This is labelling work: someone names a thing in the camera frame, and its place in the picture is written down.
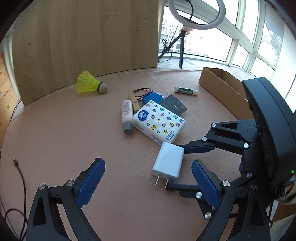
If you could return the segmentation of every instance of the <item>cardboard box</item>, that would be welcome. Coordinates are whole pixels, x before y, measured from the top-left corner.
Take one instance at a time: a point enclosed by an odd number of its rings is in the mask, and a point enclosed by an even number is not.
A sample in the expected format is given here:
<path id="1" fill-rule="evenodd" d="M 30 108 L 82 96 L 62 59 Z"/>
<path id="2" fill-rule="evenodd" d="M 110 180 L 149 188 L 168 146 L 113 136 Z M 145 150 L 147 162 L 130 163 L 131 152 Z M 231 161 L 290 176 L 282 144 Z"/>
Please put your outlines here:
<path id="1" fill-rule="evenodd" d="M 230 73 L 218 68 L 203 68 L 199 84 L 239 120 L 254 119 L 242 82 Z"/>

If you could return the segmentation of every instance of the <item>pink fabric surface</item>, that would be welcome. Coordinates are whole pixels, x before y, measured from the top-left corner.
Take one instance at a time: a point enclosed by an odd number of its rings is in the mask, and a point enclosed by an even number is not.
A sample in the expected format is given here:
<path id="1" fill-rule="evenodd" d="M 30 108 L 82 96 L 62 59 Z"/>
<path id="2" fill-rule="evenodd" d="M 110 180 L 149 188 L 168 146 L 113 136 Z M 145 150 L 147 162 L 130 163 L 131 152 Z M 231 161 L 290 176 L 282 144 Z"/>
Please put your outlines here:
<path id="1" fill-rule="evenodd" d="M 198 97 L 173 93 L 188 108 L 181 115 L 186 126 L 175 144 L 201 139 L 211 123 L 236 118 L 198 85 L 200 74 L 161 68 L 110 74 L 100 78 L 108 85 L 105 94 L 79 94 L 72 85 L 25 107 L 12 119 L 2 147 L 0 194 L 5 208 L 23 209 L 23 186 L 14 157 L 25 177 L 28 217 L 41 183 L 63 185 L 101 157 L 106 172 L 83 211 L 102 240 L 196 240 L 207 223 L 196 200 L 166 191 L 165 180 L 154 186 L 151 170 L 160 146 L 137 129 L 125 135 L 121 107 L 132 90 L 142 87 L 165 97 L 174 86 L 197 89 Z M 184 155 L 178 183 L 196 183 L 191 163 L 197 158 L 221 180 L 239 177 L 240 156 L 216 149 Z M 12 213 L 10 220 L 19 233 L 21 215 Z M 66 221 L 65 227 L 70 239 L 76 240 Z"/>

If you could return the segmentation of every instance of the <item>power adapter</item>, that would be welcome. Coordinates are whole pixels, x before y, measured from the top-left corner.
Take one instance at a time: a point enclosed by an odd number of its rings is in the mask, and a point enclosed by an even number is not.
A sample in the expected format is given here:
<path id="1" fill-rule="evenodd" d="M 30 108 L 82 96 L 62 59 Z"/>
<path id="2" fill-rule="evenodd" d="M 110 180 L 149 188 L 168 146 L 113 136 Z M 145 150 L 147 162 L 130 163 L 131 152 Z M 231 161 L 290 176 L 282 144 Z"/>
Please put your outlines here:
<path id="1" fill-rule="evenodd" d="M 166 179 L 165 188 L 168 180 L 175 181 L 179 177 L 182 159 L 184 155 L 184 148 L 164 142 L 161 145 L 160 151 L 152 168 L 152 175 L 157 177 L 157 184 L 159 178 Z"/>

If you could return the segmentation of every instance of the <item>yellow shuttlecock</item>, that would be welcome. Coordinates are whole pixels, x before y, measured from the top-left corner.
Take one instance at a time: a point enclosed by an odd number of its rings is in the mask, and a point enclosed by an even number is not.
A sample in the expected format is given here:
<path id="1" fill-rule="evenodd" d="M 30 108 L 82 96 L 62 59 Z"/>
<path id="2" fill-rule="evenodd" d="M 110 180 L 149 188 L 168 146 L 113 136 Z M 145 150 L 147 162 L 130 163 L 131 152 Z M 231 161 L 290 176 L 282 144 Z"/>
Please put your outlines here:
<path id="1" fill-rule="evenodd" d="M 75 88 L 79 93 L 89 91 L 98 91 L 99 93 L 107 92 L 107 85 L 104 82 L 98 81 L 88 71 L 83 71 L 79 75 Z"/>

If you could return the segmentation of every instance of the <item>blue textured pad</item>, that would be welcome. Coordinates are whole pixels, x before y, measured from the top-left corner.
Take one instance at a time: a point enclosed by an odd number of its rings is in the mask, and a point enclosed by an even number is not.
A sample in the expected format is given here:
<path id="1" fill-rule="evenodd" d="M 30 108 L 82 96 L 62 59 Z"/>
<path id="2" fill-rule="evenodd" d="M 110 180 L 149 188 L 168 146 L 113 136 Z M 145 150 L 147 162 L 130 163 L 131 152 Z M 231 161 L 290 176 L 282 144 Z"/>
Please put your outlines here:
<path id="1" fill-rule="evenodd" d="M 194 160 L 191 165 L 192 175 L 198 183 L 207 203 L 217 209 L 220 205 L 218 190 L 212 183 L 211 179 L 205 173 L 201 165 Z"/>
<path id="2" fill-rule="evenodd" d="M 105 161 L 101 159 L 92 169 L 78 191 L 78 199 L 76 203 L 79 208 L 82 208 L 82 206 L 89 203 L 89 200 L 91 199 L 92 194 L 99 184 L 104 172 Z"/>

